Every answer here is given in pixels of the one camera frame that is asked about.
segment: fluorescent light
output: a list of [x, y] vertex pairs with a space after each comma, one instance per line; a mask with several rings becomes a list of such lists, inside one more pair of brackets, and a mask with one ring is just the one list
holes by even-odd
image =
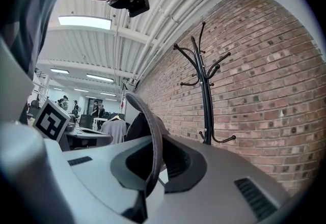
[[97, 76], [97, 75], [90, 75], [90, 74], [86, 74], [86, 76], [90, 77], [90, 78], [95, 78], [95, 79], [100, 79], [100, 80], [104, 80], [104, 81], [113, 82], [113, 79], [107, 78], [107, 77], [102, 77], [102, 76]]
[[68, 70], [56, 69], [56, 68], [50, 68], [50, 70], [51, 70], [52, 72], [55, 72], [55, 73], [64, 73], [64, 74], [69, 74], [69, 71], [68, 71]]
[[72, 25], [72, 26], [90, 26], [98, 27], [104, 30], [110, 30], [112, 26], [112, 20], [98, 17], [88, 16], [60, 16], [60, 25]]
[[82, 92], [88, 92], [87, 90], [76, 89], [76, 88], [75, 88], [75, 90], [76, 90], [76, 91], [82, 91]]
[[116, 96], [114, 94], [107, 94], [107, 93], [100, 93], [100, 94], [107, 95], [107, 96]]

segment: vent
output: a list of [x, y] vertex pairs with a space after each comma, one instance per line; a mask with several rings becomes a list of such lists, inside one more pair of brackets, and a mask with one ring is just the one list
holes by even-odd
[[259, 221], [270, 216], [277, 210], [250, 179], [244, 178], [236, 180], [234, 183]]
[[82, 157], [82, 158], [78, 158], [78, 159], [69, 160], [68, 163], [70, 166], [74, 166], [74, 165], [81, 164], [81, 163], [91, 161], [91, 160], [92, 160], [91, 157], [86, 156], [86, 157]]
[[38, 68], [35, 68], [34, 69], [34, 72], [36, 74], [37, 77], [40, 77], [40, 78], [46, 78], [46, 74], [44, 74], [41, 70], [39, 70]]
[[191, 164], [190, 156], [167, 139], [163, 139], [163, 157], [169, 179], [183, 174]]

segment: coat rack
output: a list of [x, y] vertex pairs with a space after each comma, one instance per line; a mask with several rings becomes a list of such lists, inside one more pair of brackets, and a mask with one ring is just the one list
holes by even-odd
[[[204, 135], [203, 132], [200, 131], [199, 134], [201, 135], [202, 139], [204, 140], [204, 144], [211, 145], [211, 139], [219, 144], [226, 143], [230, 140], [234, 140], [236, 138], [235, 135], [231, 136], [230, 138], [227, 138], [225, 140], [219, 141], [214, 136], [214, 116], [213, 116], [213, 103], [212, 103], [212, 95], [210, 92], [210, 86], [213, 86], [214, 83], [209, 83], [209, 80], [215, 75], [217, 70], [221, 67], [219, 63], [226, 59], [228, 56], [231, 55], [230, 52], [228, 52], [225, 56], [221, 57], [218, 61], [216, 61], [209, 69], [208, 72], [205, 70], [205, 66], [203, 63], [203, 59], [201, 56], [201, 53], [205, 53], [205, 51], [200, 50], [200, 42], [202, 39], [203, 31], [205, 22], [202, 23], [202, 29], [200, 31], [199, 36], [199, 42], [198, 47], [196, 45], [196, 41], [193, 36], [191, 36], [191, 41], [193, 43], [194, 51], [190, 50], [189, 48], [185, 47], [179, 47], [178, 44], [173, 45], [173, 49], [177, 49], [180, 51], [194, 66], [196, 73], [197, 73], [197, 81], [195, 83], [183, 83], [181, 82], [181, 86], [194, 86], [198, 82], [201, 85], [202, 88], [202, 95], [203, 95], [203, 107], [204, 107], [204, 120], [205, 120], [205, 129], [204, 129]], [[184, 51], [188, 51], [192, 54], [193, 59], [191, 59]]]

